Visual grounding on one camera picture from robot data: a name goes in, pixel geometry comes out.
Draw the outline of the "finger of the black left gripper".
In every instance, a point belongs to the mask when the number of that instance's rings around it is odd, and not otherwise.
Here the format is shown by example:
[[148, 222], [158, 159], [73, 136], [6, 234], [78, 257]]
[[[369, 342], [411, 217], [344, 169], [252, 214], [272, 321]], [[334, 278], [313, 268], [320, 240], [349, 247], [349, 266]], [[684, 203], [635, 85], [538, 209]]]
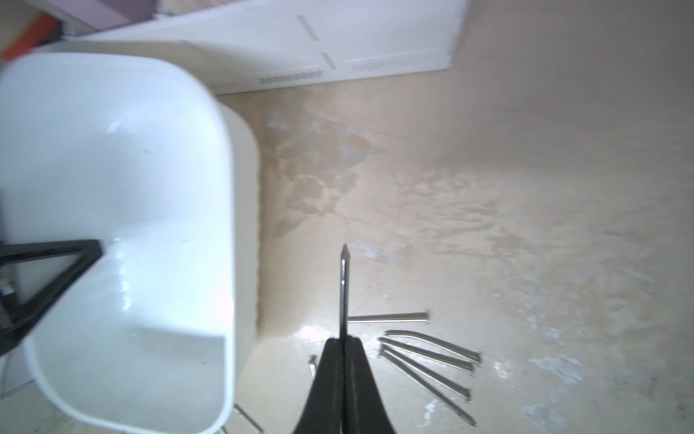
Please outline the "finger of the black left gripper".
[[1, 245], [1, 267], [74, 256], [70, 267], [55, 276], [32, 298], [22, 303], [7, 280], [1, 280], [1, 354], [19, 347], [61, 296], [102, 257], [97, 240], [37, 242]]

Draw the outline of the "white plastic storage box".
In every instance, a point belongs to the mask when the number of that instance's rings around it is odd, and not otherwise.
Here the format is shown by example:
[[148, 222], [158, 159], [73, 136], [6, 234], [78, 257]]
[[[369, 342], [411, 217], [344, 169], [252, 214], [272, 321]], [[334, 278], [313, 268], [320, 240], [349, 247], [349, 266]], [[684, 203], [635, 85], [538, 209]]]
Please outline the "white plastic storage box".
[[23, 340], [34, 383], [78, 421], [214, 433], [256, 338], [258, 145], [186, 70], [29, 54], [1, 73], [1, 210], [12, 244], [102, 254]]

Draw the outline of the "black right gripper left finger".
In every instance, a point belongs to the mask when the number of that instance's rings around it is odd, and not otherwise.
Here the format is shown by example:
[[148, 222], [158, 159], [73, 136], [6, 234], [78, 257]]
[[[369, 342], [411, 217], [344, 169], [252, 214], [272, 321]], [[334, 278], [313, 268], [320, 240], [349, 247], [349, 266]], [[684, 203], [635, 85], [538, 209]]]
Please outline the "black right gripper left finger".
[[326, 341], [305, 408], [295, 434], [341, 433], [343, 419], [344, 360], [341, 341]]

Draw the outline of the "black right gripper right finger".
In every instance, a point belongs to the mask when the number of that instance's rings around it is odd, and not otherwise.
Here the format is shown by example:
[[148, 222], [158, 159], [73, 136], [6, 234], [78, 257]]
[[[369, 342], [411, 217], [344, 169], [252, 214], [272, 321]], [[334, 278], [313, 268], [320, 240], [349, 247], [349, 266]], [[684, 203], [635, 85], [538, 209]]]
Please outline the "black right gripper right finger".
[[347, 336], [343, 361], [343, 433], [394, 434], [359, 338]]

